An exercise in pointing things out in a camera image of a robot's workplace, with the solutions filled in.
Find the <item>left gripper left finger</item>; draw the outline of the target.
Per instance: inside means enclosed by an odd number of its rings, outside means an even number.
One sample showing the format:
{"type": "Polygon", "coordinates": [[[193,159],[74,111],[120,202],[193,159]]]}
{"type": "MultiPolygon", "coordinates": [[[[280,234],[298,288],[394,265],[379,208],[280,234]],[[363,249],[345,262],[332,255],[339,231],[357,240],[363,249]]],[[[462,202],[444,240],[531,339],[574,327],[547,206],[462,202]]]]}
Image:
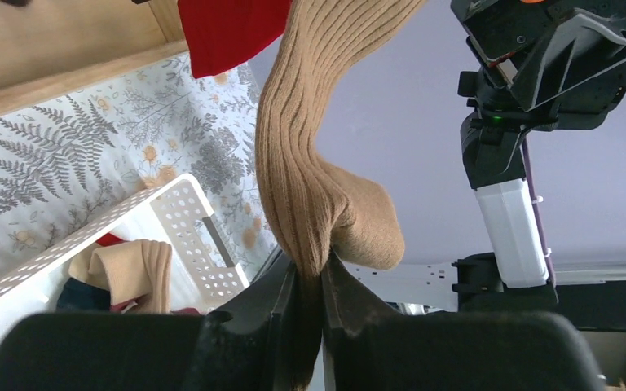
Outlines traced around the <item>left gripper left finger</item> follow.
{"type": "Polygon", "coordinates": [[[296,282],[280,255],[205,315],[29,316],[0,343],[0,390],[289,390],[296,282]]]}

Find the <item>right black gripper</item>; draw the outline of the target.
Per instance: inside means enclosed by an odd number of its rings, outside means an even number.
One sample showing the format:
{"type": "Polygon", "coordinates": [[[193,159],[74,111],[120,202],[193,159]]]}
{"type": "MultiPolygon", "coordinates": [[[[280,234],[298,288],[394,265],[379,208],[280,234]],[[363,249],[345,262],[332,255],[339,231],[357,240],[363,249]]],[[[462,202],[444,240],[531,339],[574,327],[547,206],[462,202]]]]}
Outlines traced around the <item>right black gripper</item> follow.
{"type": "Polygon", "coordinates": [[[453,1],[465,130],[592,130],[626,94],[626,1],[453,1]]]}

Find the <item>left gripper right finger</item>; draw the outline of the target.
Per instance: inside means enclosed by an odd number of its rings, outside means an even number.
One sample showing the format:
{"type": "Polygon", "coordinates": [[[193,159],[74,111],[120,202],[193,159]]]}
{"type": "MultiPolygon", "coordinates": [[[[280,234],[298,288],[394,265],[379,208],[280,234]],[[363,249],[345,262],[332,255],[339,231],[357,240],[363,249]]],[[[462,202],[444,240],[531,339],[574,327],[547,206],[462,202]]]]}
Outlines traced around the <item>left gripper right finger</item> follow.
{"type": "Polygon", "coordinates": [[[329,390],[602,390],[586,340],[547,312],[405,315],[332,255],[324,294],[329,390]]]}

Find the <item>beige purple striped sock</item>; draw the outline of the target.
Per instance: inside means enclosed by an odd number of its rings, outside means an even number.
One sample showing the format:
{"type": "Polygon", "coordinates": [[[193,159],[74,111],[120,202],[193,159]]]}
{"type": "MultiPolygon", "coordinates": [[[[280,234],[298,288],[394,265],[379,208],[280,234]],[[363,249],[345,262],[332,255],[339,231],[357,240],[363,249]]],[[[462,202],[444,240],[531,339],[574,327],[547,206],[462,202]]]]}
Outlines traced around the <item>beige purple striped sock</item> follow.
{"type": "Polygon", "coordinates": [[[113,311],[168,314],[172,256],[170,244],[138,239],[96,249],[90,272],[104,268],[113,311]]]}

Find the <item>tan ribbed sock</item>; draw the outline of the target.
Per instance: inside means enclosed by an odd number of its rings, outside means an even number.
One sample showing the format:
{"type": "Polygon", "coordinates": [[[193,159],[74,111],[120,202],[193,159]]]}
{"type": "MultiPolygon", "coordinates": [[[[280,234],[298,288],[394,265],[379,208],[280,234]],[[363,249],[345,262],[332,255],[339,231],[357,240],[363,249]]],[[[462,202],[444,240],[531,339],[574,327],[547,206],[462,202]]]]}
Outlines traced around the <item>tan ribbed sock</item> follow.
{"type": "Polygon", "coordinates": [[[404,238],[383,186],[327,162],[316,137],[346,72],[388,42],[419,1],[294,1],[262,89],[255,134],[258,188],[281,248],[306,277],[334,251],[346,261],[389,270],[404,238]]]}

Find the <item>navy sock beige red cuff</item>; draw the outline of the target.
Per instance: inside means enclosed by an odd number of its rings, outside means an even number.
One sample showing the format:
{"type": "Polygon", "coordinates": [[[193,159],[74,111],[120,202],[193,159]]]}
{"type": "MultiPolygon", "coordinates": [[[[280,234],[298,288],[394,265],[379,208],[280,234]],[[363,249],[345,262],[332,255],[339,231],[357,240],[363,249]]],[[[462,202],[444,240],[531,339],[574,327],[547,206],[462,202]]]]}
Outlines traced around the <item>navy sock beige red cuff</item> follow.
{"type": "Polygon", "coordinates": [[[125,243],[123,239],[107,233],[71,259],[68,280],[56,302],[58,311],[112,311],[111,292],[104,268],[99,266],[91,273],[90,264],[96,249],[122,243],[125,243]]]}

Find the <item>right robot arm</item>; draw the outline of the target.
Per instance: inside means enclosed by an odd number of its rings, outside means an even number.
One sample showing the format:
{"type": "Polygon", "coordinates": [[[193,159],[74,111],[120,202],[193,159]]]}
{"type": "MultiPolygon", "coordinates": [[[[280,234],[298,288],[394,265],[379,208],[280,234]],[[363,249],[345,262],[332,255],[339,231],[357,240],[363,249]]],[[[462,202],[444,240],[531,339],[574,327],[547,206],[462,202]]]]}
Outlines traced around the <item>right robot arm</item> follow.
{"type": "Polygon", "coordinates": [[[626,93],[626,1],[453,1],[479,62],[457,93],[462,162],[492,250],[456,262],[461,311],[558,302],[531,179],[533,131],[593,130],[626,93]]]}

